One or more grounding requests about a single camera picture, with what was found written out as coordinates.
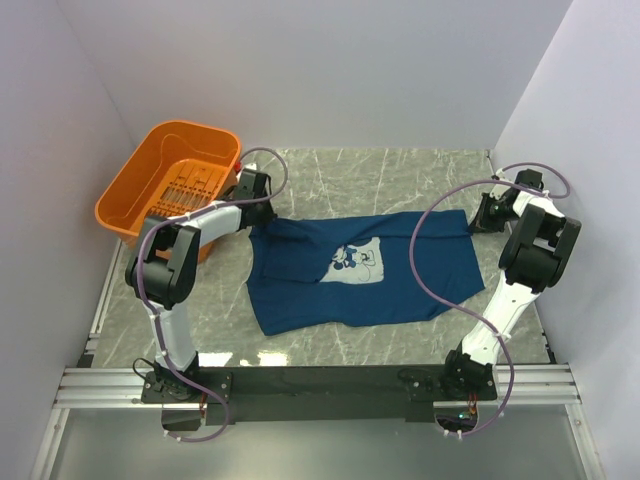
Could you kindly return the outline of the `blue Mickey Mouse t-shirt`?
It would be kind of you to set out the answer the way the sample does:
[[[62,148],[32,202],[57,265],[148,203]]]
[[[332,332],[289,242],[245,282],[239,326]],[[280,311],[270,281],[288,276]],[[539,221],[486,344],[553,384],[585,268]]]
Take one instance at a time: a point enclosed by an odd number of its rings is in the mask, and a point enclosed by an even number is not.
[[[429,321],[448,308],[427,289],[460,304],[485,288],[462,210],[278,218],[249,239],[247,288],[266,336]]]

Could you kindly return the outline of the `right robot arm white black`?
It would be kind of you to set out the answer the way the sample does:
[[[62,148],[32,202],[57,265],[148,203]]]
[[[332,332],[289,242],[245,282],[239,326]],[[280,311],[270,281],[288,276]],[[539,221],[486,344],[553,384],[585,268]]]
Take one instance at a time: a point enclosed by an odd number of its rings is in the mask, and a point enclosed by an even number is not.
[[[499,283],[476,326],[449,352],[439,387],[452,399],[477,399],[494,393],[493,367],[525,310],[561,279],[581,232],[580,221],[566,216],[545,190],[543,173],[522,164],[513,185],[502,170],[484,193],[469,225],[472,233],[511,234],[498,261]]]

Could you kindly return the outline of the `orange plastic laundry basket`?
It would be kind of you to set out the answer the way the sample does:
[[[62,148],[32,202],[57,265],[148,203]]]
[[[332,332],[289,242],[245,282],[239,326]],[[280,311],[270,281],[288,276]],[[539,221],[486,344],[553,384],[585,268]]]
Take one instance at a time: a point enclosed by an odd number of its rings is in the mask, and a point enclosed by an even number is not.
[[[242,152],[232,132],[173,120],[155,126],[95,205],[95,217],[123,243],[136,244],[149,215],[179,216],[237,184]]]

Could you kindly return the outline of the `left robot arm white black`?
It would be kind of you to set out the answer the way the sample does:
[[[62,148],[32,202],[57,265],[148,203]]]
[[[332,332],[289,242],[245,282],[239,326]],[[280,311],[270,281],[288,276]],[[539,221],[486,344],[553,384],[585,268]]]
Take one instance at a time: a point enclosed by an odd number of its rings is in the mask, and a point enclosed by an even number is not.
[[[213,390],[200,384],[198,352],[192,341],[186,300],[195,285],[203,245],[276,218],[271,177],[241,170],[238,184],[220,201],[176,217],[149,215],[125,270],[125,282],[149,316],[156,345],[154,377],[148,387],[186,402]]]

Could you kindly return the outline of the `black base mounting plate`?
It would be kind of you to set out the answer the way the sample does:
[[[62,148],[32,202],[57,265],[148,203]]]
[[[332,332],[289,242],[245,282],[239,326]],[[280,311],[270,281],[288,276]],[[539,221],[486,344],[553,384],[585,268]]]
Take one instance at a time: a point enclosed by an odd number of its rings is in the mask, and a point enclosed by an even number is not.
[[[497,397],[494,381],[467,386],[446,379],[440,365],[202,367],[189,376],[216,395],[205,398],[161,367],[145,376],[141,402],[163,406],[163,424],[171,430],[196,430],[196,414],[208,426],[224,421],[433,422],[438,402]],[[188,414],[189,407],[196,413]]]

